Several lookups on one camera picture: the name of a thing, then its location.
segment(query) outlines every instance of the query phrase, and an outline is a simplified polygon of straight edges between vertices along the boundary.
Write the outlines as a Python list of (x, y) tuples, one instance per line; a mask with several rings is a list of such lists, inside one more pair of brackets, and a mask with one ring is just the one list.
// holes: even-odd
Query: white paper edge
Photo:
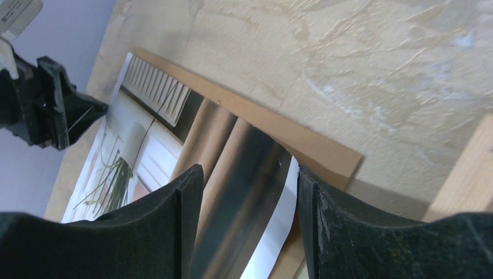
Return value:
[(291, 231), (298, 189), (298, 161), (291, 159), (283, 192), (241, 279), (268, 279)]
[[(125, 58), (125, 62), (123, 63), (123, 67), (120, 71), (120, 74), (118, 75), (118, 79), (116, 80), (115, 87), (112, 92), (112, 97), (110, 104), (113, 103), (113, 101), (116, 98), (116, 95), (120, 91), (120, 87), (122, 86), (123, 78), (125, 78), (125, 74), (127, 73), (128, 65), (130, 64), (130, 60), (132, 59), (134, 55), (129, 52), (127, 54), (127, 57)], [(79, 200), (79, 193), (84, 189), (85, 187), (85, 178), (86, 174), (89, 172), (89, 168), (91, 167), (91, 161), (92, 158), (94, 157), (96, 150), (99, 147), (99, 144), (101, 144), (103, 134), (105, 131), (106, 127), (106, 117), (103, 119), (103, 122), (101, 123), (101, 126), (99, 128), (99, 131), (96, 135), (96, 138), (94, 139), (94, 143), (91, 146), (91, 149), (89, 151), (89, 154), (87, 155), (87, 158), (84, 163), (84, 167), (82, 168), (82, 171), (79, 174), (79, 177), (77, 179), (77, 183), (75, 186), (74, 191), (72, 192), (72, 195), (69, 200), (69, 204), (67, 205), (67, 208), (65, 209), (65, 213), (63, 214), (62, 222), (61, 223), (67, 223), (67, 222), (72, 222), (70, 219), (72, 217), (72, 212), (74, 207), (80, 202)]]

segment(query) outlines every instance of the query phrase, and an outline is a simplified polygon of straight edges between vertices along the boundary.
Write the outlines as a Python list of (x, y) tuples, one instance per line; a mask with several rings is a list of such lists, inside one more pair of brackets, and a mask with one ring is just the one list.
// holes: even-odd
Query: wooden board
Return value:
[(346, 187), (361, 160), (356, 151), (165, 58), (141, 48), (134, 49), (133, 54), (275, 138), (301, 165), (339, 189)]
[(304, 264), (305, 250), (301, 238), (298, 214), (295, 215), (290, 234), (283, 245), (276, 264), (270, 273), (269, 279), (291, 279), (296, 276), (299, 268)]
[(492, 211), (493, 115), (486, 115), (423, 217), (435, 221), (459, 212)]

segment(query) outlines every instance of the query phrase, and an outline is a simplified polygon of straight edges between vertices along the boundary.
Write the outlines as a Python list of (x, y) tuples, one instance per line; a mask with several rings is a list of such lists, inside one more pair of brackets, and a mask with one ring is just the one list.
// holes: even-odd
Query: beige plaster wall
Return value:
[(481, 0), (118, 0), (101, 53), (144, 47), (363, 153), (350, 193), (420, 219), (493, 107), (492, 27)]

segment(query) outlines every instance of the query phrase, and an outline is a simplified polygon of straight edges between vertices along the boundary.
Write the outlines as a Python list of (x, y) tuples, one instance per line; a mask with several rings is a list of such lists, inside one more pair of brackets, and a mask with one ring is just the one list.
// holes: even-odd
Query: beige curtain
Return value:
[[(172, 178), (176, 178), (196, 163), (201, 164), (204, 171), (205, 188), (195, 248), (198, 249), (196, 253), (207, 252), (201, 254), (206, 255), (205, 259), (197, 259), (199, 265), (203, 263), (204, 266), (194, 266), (200, 274), (196, 276), (240, 278), (284, 185), (272, 181), (285, 180), (290, 160), (291, 155), (267, 135), (214, 102), (203, 100), (172, 174)], [(245, 177), (246, 169), (250, 172)], [(235, 190), (240, 186), (238, 179), (243, 179), (238, 191), (245, 191), (245, 187), (247, 190), (237, 204), (234, 219), (228, 223), (226, 233), (213, 251), (200, 248), (201, 244), (207, 246), (207, 239), (203, 237), (208, 229), (216, 228), (217, 224), (211, 221), (216, 222), (224, 210), (231, 210), (218, 206), (224, 206), (222, 202), (231, 198), (232, 189), (233, 195), (238, 196), (239, 192)]]
[(175, 179), (192, 165), (202, 165), (205, 188), (196, 245), (202, 240), (204, 229), (219, 201), (216, 197), (221, 197), (230, 166), (237, 159), (251, 128), (250, 124), (208, 99), (202, 101), (197, 111), (172, 174), (172, 179)]

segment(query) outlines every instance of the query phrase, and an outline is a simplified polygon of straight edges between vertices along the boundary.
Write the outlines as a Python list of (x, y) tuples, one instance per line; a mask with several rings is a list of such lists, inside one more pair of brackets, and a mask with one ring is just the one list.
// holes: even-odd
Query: black clamp jaw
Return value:
[(29, 145), (64, 150), (108, 111), (108, 105), (78, 93), (65, 68), (49, 57), (35, 67), (14, 53), (18, 79), (0, 71), (0, 128)]
[(298, 216), (310, 279), (493, 278), (493, 213), (409, 220), (302, 168)]

